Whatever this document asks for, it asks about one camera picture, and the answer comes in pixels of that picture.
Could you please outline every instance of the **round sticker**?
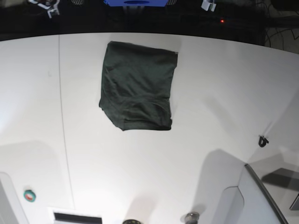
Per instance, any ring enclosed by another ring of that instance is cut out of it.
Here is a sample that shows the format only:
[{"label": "round sticker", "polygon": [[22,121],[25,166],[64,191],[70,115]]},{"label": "round sticker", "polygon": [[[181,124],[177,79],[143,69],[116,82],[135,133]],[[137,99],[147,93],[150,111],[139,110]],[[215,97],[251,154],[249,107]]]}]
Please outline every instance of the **round sticker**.
[{"label": "round sticker", "polygon": [[36,195],[33,191],[31,190],[26,190],[24,192],[24,198],[29,201],[29,202],[34,202],[36,200]]}]

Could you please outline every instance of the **dark green cloth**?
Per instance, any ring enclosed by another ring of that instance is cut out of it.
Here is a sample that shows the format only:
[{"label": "dark green cloth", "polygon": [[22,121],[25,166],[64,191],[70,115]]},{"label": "dark green cloth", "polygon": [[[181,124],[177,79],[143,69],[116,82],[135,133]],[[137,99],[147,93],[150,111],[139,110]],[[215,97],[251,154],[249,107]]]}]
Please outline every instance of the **dark green cloth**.
[{"label": "dark green cloth", "polygon": [[121,130],[170,130],[170,90],[178,54],[131,43],[110,42],[100,108]]}]

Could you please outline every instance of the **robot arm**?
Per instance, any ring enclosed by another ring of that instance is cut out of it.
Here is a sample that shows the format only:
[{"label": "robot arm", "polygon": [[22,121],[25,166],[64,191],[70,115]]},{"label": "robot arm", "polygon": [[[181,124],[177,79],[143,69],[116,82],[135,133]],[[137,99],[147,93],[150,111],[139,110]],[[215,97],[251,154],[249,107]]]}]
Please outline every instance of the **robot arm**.
[{"label": "robot arm", "polygon": [[32,4],[36,4],[39,7],[47,10],[48,16],[51,19],[53,15],[59,15],[58,4],[60,0],[46,0],[43,1],[36,1],[36,0],[28,0]]}]

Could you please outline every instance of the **white tabletop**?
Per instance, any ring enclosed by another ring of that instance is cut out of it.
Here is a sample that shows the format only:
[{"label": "white tabletop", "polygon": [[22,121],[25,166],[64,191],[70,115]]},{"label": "white tabletop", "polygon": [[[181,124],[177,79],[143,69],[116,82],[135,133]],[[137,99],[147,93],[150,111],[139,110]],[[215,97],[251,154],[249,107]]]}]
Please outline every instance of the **white tabletop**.
[{"label": "white tabletop", "polygon": [[[173,124],[167,132],[116,128],[98,107],[109,41],[174,50]],[[177,35],[60,36],[66,148],[76,209],[107,223],[180,223],[195,209],[208,224],[222,191],[238,183],[258,135],[299,87],[298,55]]]},{"label": "white tabletop", "polygon": [[[178,52],[170,131],[123,132],[99,108],[111,40]],[[258,135],[299,89],[298,55],[224,40],[75,34],[1,42],[0,49],[0,107],[7,108],[0,171],[11,176],[31,224],[50,223],[48,207],[95,213],[104,224],[179,224],[197,210],[199,224],[211,223]],[[26,187],[38,193],[33,204],[22,198]]]}]

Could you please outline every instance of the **black clip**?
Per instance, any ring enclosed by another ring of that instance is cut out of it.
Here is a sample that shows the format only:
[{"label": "black clip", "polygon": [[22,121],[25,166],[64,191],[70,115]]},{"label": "black clip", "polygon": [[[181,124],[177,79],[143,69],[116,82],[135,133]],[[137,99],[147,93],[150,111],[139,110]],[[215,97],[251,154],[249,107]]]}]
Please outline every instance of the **black clip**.
[{"label": "black clip", "polygon": [[265,147],[268,143],[269,143],[269,141],[264,136],[260,136],[260,140],[258,141],[258,145],[261,148]]}]

